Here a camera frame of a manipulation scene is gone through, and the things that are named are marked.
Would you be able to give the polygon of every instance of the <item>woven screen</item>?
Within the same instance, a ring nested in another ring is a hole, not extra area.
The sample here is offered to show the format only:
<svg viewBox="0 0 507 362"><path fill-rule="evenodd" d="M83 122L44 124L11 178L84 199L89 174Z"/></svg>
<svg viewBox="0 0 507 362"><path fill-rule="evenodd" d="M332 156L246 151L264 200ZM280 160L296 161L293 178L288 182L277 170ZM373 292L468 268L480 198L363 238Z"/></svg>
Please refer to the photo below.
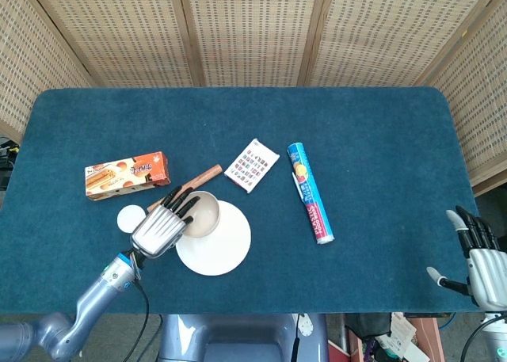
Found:
<svg viewBox="0 0 507 362"><path fill-rule="evenodd" d="M0 0L0 132L17 142L42 91L91 81L48 26L29 0Z"/></svg>
<svg viewBox="0 0 507 362"><path fill-rule="evenodd" d="M432 84L449 100L472 184L507 169L507 0Z"/></svg>
<svg viewBox="0 0 507 362"><path fill-rule="evenodd" d="M332 0L313 86L412 85L478 0Z"/></svg>
<svg viewBox="0 0 507 362"><path fill-rule="evenodd" d="M314 0L190 0L210 86L294 86Z"/></svg>
<svg viewBox="0 0 507 362"><path fill-rule="evenodd" d="M107 86L191 86L173 0L41 0Z"/></svg>

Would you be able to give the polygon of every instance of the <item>table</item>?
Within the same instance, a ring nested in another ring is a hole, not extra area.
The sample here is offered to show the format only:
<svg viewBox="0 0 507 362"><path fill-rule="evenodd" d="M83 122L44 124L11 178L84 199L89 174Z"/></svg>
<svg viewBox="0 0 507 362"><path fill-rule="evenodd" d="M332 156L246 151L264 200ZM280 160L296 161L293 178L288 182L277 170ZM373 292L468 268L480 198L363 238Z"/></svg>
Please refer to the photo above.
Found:
<svg viewBox="0 0 507 362"><path fill-rule="evenodd" d="M1 312L74 310L129 248L116 226L210 166L224 169L253 139L280 154L246 194L227 177L205 185L239 207L252 243L224 276L188 270L175 250L147 262L154 313L468 311L438 288L435 266L464 280L445 210L475 203L448 104L435 89L63 89L37 99L0 213ZM336 240L315 244L287 145L303 142ZM164 151L173 184L93 202L85 166ZM143 311L136 292L111 312Z"/></svg>

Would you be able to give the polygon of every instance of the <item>robotic hand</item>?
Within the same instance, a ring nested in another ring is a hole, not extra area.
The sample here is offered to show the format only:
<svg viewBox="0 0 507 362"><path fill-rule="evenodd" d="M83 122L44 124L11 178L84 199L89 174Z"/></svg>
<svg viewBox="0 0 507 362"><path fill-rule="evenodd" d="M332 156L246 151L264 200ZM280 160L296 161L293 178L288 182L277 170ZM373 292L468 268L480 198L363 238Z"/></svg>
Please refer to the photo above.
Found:
<svg viewBox="0 0 507 362"><path fill-rule="evenodd" d="M78 299L74 321L58 312L35 322L0 325L0 361L22 360L34 344L41 346L53 360L68 361L77 355L114 299L132 284L138 284L143 262L173 247L193 221L191 216L184 217L199 197L193 197L177 211L192 188L173 200L180 190L181 186L169 193L137 226L131 236L132 248L119 253Z"/></svg>
<svg viewBox="0 0 507 362"><path fill-rule="evenodd" d="M465 361L468 347L475 335L483 330L490 354L495 361L507 359L507 253L500 250L491 227L457 206L447 210L458 234L468 265L468 284L449 280L433 267L427 271L437 285L462 295L471 296L475 305L486 312L482 325L470 336L461 355Z"/></svg>

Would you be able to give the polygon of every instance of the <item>white bowl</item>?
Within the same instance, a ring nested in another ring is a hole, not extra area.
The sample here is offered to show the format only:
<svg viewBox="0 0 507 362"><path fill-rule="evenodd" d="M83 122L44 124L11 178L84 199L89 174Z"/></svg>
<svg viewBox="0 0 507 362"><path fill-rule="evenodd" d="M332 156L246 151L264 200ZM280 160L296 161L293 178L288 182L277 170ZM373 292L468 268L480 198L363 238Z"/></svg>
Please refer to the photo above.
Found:
<svg viewBox="0 0 507 362"><path fill-rule="evenodd" d="M220 206L219 201L211 193L197 190L189 194L180 208L195 196L199 196L200 200L183 217L186 218L189 215L193 217L192 223L185 228L183 235L191 238L203 238L214 231L218 225Z"/></svg>

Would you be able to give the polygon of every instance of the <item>orange snack box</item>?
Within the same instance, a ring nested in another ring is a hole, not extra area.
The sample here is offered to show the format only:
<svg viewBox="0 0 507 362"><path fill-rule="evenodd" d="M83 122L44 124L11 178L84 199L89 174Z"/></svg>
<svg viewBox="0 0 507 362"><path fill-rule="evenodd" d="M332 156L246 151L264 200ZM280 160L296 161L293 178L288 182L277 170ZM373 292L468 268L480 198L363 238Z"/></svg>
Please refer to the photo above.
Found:
<svg viewBox="0 0 507 362"><path fill-rule="evenodd" d="M85 168L86 196L93 201L169 183L167 158L161 151Z"/></svg>

